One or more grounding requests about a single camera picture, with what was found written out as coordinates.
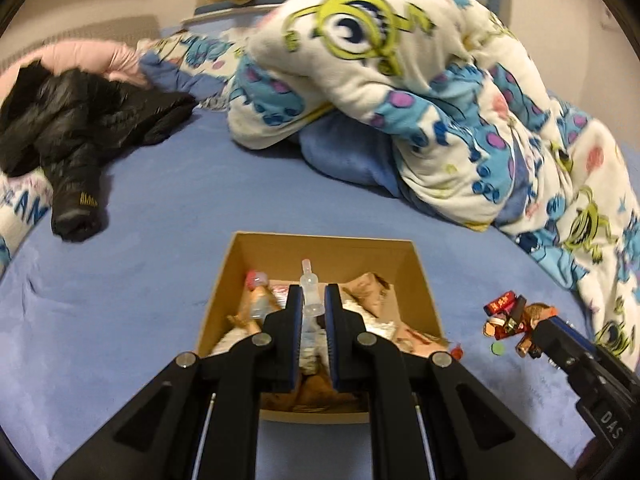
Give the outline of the person's right hand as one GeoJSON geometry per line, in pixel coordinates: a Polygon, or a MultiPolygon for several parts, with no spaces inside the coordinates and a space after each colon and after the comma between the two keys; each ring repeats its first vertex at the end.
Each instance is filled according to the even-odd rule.
{"type": "Polygon", "coordinates": [[[610,450],[596,438],[591,439],[576,460],[574,473],[577,480],[590,479],[608,458],[610,450]]]}

